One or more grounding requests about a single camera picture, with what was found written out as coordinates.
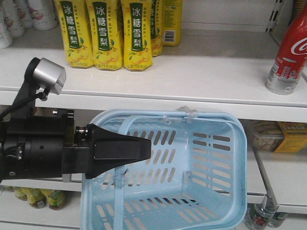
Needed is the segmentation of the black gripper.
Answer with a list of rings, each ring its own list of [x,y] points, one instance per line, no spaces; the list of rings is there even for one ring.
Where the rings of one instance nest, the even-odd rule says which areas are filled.
[[[85,173],[91,164],[86,128],[74,125],[74,111],[12,118],[0,126],[0,179],[56,178]]]

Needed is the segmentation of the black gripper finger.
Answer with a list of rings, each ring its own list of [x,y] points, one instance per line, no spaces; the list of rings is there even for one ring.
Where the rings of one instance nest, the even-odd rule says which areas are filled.
[[[87,129],[90,160],[86,179],[94,179],[108,170],[151,157],[149,139],[118,134],[94,124],[89,124]]]

